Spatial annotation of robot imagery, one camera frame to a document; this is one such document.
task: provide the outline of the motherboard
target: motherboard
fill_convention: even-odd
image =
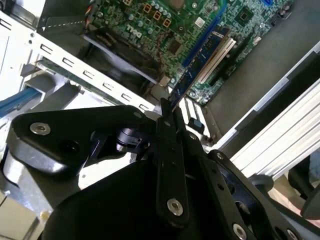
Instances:
[[[170,87],[183,83],[181,89],[205,105],[263,36],[288,18],[293,1],[103,0],[92,24],[154,59],[157,83],[166,85],[164,76]],[[207,57],[200,52],[205,48]]]

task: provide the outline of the rectangular hole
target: rectangular hole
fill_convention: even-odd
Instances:
[[[10,23],[0,19],[0,25],[11,31],[12,25]]]
[[[146,107],[146,106],[143,105],[143,104],[140,104],[139,108],[142,109],[143,111],[148,111],[148,110],[149,110],[149,108]]]
[[[75,64],[74,62],[70,61],[69,59],[67,59],[65,57],[62,59],[62,62],[67,64],[70,67],[72,67],[72,65]]]
[[[102,86],[104,86],[106,89],[108,89],[108,90],[110,90],[110,91],[112,91],[113,88],[114,88],[114,86],[112,86],[112,85],[110,85],[109,83],[106,83],[106,82],[104,82],[104,83],[102,84]]]
[[[124,93],[122,93],[121,97],[122,97],[123,99],[127,100],[128,102],[130,102],[130,100],[132,99],[130,96],[128,96],[128,95],[126,95],[126,94],[124,94]]]
[[[46,45],[41,44],[40,49],[45,51],[47,54],[51,54],[52,49],[47,47]]]
[[[84,70],[83,75],[87,76],[90,79],[94,79],[94,76],[92,73],[88,72],[87,70]]]

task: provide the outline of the metal sheet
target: metal sheet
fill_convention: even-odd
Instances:
[[[125,105],[133,105],[143,112],[145,110],[152,111],[155,107],[147,100],[87,65],[45,37],[5,15],[3,12],[0,12],[0,34],[16,37],[20,43],[26,43],[30,49],[60,65]]]

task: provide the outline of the chip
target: chip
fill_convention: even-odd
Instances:
[[[252,19],[253,16],[254,14],[250,11],[250,9],[244,6],[235,17],[235,20],[238,22],[238,24],[244,27]]]
[[[180,49],[181,43],[178,42],[177,40],[173,40],[173,42],[171,43],[168,51],[170,53],[172,53],[173,55],[176,55],[176,53],[178,52],[178,50]]]

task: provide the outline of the silver screw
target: silver screw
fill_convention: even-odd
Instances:
[[[35,122],[31,124],[30,131],[33,132],[34,134],[45,136],[51,133],[51,128],[46,123]]]
[[[293,231],[291,231],[290,229],[287,230],[288,234],[290,235],[290,237],[293,239],[293,240],[298,240],[297,236],[294,234]]]
[[[184,213],[184,208],[182,207],[181,203],[175,198],[169,199],[166,202],[166,205],[169,211],[175,216],[181,216]]]
[[[239,224],[233,224],[232,229],[235,233],[235,235],[240,239],[240,240],[246,240],[247,239],[247,234],[245,230],[239,225]]]
[[[218,159],[221,159],[221,160],[224,159],[224,156],[220,152],[218,152],[216,156],[218,157]]]
[[[140,119],[142,118],[141,114],[138,113],[138,112],[134,112],[134,115],[135,115],[136,117],[140,118]]]
[[[98,16],[98,18],[102,18],[104,16],[103,12],[101,11],[98,11],[96,15]]]
[[[190,138],[192,138],[193,140],[197,139],[197,137],[193,133],[190,133]]]

